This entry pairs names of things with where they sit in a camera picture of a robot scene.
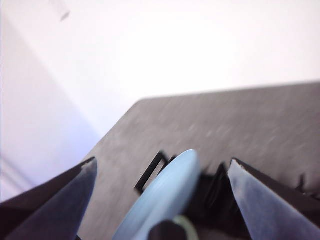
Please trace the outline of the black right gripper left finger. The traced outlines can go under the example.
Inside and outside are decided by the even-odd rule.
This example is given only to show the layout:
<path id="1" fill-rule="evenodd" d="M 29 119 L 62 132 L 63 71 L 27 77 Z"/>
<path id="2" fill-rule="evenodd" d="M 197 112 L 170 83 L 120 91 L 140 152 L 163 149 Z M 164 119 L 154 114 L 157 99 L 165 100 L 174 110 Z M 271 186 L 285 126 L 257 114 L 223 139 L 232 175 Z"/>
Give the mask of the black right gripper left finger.
<path id="1" fill-rule="evenodd" d="M 0 204 L 2 240 L 77 240 L 91 200 L 98 162 L 91 157 Z"/>

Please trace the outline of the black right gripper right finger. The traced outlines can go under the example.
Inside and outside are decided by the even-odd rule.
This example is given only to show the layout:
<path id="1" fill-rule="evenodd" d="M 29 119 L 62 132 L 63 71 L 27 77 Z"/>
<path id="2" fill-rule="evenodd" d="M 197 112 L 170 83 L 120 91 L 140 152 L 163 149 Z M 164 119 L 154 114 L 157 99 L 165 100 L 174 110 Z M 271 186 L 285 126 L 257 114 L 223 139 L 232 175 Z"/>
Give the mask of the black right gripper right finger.
<path id="1" fill-rule="evenodd" d="M 253 240 L 320 238 L 320 197 L 305 191 L 304 175 L 290 188 L 233 158 L 228 178 Z"/>

